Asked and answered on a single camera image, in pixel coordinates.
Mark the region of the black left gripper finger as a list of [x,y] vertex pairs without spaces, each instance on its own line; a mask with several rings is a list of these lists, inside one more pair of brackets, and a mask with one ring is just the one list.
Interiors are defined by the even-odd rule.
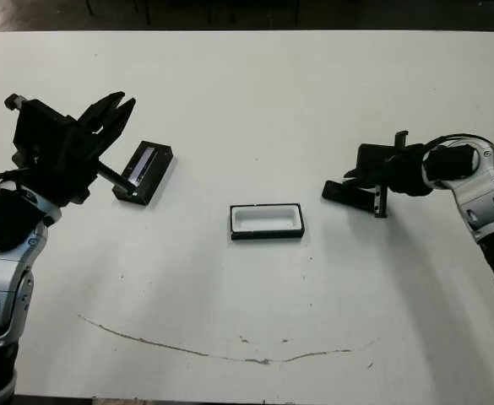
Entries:
[[128,119],[136,104],[134,98],[130,98],[119,104],[106,120],[103,128],[96,133],[95,148],[93,154],[103,154],[122,134]]
[[91,132],[99,131],[103,128],[108,116],[117,109],[124,96],[124,92],[118,91],[91,104],[80,116],[80,125]]

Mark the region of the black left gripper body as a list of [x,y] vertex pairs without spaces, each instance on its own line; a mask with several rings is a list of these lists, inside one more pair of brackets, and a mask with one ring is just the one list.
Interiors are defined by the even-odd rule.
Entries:
[[59,207],[83,203],[100,164],[101,154],[93,154],[95,135],[70,116],[19,117],[16,165],[26,170],[22,183]]

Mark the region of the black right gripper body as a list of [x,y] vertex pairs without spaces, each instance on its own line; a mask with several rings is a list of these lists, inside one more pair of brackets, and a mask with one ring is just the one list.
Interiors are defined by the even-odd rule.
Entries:
[[387,217],[388,190],[411,197],[423,197],[432,189],[422,177],[422,162],[427,148],[423,143],[406,145],[407,131],[394,136],[394,145],[376,169],[375,216]]

